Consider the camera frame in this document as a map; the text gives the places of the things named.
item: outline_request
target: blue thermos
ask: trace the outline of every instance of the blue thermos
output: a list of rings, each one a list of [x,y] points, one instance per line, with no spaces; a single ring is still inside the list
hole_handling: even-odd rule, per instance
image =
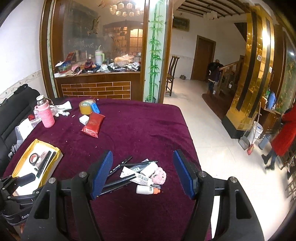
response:
[[[274,92],[271,92],[268,97],[267,109],[271,109],[275,103],[276,103],[276,95],[274,94]]]
[[[270,134],[266,134],[265,136],[264,136],[264,138],[262,139],[262,141],[259,143],[259,148],[261,149],[261,150],[263,150],[264,149],[264,147],[266,146],[266,144],[270,141],[270,139],[271,139],[271,135]]]

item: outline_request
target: white tiled floor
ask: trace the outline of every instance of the white tiled floor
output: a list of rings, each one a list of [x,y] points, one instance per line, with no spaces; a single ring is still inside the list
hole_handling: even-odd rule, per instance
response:
[[[202,99],[207,84],[194,80],[175,79],[173,93],[165,95],[164,103],[178,106],[186,120],[202,169],[212,177],[238,178],[248,195],[260,221],[265,240],[268,240],[282,223],[290,209],[290,199],[285,191],[288,181],[286,169],[265,170],[261,154],[270,151],[270,144],[261,151],[255,143],[253,153],[247,152],[231,139],[221,120]],[[215,197],[212,213],[214,235],[219,209]]]

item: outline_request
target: red packet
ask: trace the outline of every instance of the red packet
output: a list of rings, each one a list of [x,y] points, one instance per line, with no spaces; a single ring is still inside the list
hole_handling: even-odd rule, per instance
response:
[[[83,131],[84,133],[86,133],[86,134],[88,134],[88,135],[90,135],[92,137],[98,138],[98,132],[99,132],[99,129],[100,129],[100,125],[101,125],[104,118],[105,118],[104,115],[92,112],[89,115],[89,121],[82,128],[81,131]]]

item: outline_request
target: orange bottle cap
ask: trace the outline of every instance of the orange bottle cap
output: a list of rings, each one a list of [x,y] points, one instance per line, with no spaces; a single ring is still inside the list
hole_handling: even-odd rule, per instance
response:
[[[160,189],[158,188],[153,188],[153,194],[158,194],[160,193]]]

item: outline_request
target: ceiling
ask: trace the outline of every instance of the ceiling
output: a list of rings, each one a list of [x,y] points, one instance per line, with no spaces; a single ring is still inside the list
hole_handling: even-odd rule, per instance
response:
[[[239,0],[185,0],[177,10],[203,17],[208,11],[216,11],[218,18],[241,15],[249,12],[248,7]]]

